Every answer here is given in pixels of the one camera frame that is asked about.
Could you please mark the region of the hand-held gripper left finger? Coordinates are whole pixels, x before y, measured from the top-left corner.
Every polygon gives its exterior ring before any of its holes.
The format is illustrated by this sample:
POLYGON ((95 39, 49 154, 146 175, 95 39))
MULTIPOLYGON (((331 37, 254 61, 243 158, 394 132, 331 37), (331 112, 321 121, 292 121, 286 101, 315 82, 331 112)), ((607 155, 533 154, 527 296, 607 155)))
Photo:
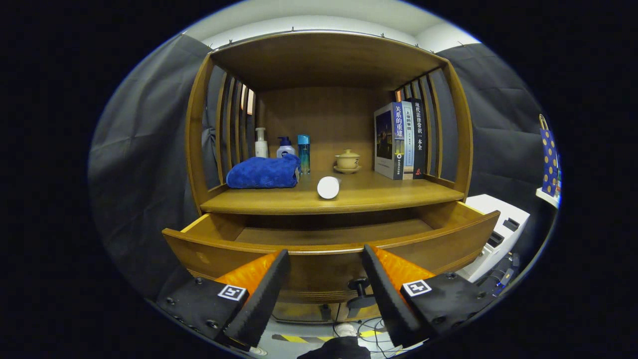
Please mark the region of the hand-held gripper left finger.
POLYGON ((244 264, 216 280, 173 275, 157 306, 168 316, 219 345, 256 347, 290 272, 285 249, 244 264))

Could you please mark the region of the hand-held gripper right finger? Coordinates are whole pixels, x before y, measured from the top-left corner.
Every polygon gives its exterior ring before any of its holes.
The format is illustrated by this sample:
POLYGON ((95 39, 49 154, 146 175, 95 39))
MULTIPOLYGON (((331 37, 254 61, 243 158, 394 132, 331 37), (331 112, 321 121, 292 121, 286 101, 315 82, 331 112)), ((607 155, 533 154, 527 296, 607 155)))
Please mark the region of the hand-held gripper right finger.
POLYGON ((398 255, 364 245, 362 264, 390 340, 412 346, 453 332, 496 300, 454 272, 435 275, 398 255))

